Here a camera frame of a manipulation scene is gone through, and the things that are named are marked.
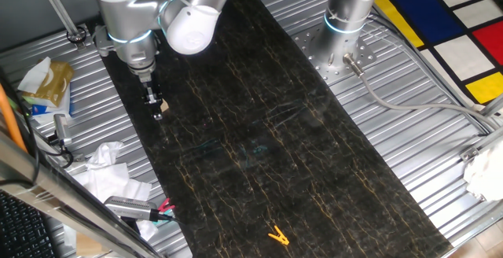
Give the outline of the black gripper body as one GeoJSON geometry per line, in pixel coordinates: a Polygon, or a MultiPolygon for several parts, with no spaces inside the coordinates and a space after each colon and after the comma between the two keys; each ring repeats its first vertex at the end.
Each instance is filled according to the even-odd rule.
{"type": "Polygon", "coordinates": [[[140,82],[144,88],[146,99],[160,99],[160,86],[157,83],[155,76],[140,79],[140,82]]]}

